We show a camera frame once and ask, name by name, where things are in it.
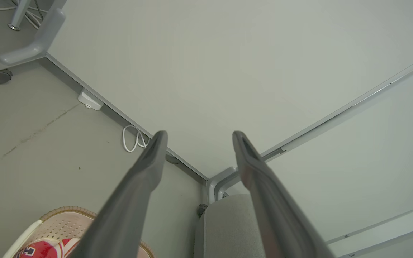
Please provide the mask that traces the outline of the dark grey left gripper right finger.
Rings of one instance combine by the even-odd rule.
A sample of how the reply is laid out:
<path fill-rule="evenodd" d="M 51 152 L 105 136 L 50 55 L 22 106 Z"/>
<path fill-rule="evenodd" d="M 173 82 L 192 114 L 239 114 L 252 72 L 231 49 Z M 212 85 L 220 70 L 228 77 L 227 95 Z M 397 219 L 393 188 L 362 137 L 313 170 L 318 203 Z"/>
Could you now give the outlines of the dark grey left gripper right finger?
<path fill-rule="evenodd" d="M 267 258 L 332 258 L 325 241 L 242 131 L 232 134 Z"/>

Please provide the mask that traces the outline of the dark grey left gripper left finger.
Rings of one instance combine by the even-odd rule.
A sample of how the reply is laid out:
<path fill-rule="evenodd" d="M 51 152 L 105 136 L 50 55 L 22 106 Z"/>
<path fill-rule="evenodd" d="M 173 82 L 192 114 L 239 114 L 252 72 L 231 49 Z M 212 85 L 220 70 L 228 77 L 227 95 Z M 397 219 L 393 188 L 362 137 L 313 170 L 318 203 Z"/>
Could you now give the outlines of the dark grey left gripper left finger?
<path fill-rule="evenodd" d="M 158 131 L 71 253 L 72 258 L 136 258 L 152 191 L 162 179 L 168 134 Z"/>

